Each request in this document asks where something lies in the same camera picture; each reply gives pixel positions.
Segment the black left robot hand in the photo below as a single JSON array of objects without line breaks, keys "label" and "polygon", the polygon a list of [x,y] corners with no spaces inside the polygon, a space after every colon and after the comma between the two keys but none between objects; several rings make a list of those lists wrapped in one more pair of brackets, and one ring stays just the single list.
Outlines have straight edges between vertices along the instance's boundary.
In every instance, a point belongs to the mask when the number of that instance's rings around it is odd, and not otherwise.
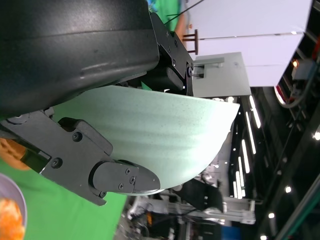
[{"label": "black left robot hand", "polygon": [[53,107],[132,79],[192,96],[193,60],[145,0],[3,0],[0,136],[26,148],[20,162],[98,205],[108,192],[153,194],[151,170],[111,157],[113,145]]}]

